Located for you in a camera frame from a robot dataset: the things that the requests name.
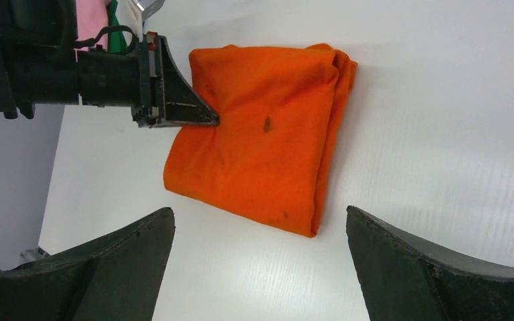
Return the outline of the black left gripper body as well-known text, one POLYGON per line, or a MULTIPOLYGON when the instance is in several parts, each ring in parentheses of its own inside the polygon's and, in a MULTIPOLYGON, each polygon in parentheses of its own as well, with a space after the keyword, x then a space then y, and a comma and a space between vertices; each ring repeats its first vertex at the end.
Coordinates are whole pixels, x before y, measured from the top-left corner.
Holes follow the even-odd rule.
POLYGON ((148 96, 138 39, 108 53, 100 40, 78 41, 74 1, 0 1, 0 113, 32 119, 38 104, 141 108, 148 96))

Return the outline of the orange t shirt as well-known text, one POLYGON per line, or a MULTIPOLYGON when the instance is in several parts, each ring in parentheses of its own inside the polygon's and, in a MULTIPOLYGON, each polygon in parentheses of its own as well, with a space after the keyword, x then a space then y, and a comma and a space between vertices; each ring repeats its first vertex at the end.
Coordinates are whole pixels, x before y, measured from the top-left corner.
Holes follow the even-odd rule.
POLYGON ((325 43, 195 49, 189 63, 194 90, 220 124, 178 132, 165 188, 314 237, 358 63, 325 43))

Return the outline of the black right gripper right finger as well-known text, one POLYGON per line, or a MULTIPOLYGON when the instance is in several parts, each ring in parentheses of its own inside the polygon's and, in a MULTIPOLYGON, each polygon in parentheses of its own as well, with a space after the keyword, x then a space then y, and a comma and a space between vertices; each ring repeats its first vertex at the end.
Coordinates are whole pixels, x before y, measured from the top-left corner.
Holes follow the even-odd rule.
POLYGON ((514 320, 514 267, 453 251, 347 208, 349 249, 371 320, 514 320))

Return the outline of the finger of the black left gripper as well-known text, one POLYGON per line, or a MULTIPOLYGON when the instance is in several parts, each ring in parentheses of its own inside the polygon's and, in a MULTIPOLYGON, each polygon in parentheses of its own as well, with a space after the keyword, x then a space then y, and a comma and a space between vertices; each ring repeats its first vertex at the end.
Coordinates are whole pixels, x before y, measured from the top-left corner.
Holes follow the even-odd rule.
POLYGON ((155 38, 155 127, 218 126, 218 113, 199 97, 176 66, 166 37, 155 38))

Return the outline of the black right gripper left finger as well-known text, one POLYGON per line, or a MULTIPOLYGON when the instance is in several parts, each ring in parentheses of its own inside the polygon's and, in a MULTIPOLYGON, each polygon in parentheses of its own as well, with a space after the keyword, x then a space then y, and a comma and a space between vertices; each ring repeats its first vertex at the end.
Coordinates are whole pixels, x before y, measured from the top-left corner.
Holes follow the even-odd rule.
POLYGON ((175 234, 164 207, 66 251, 0 270, 0 320, 151 320, 175 234))

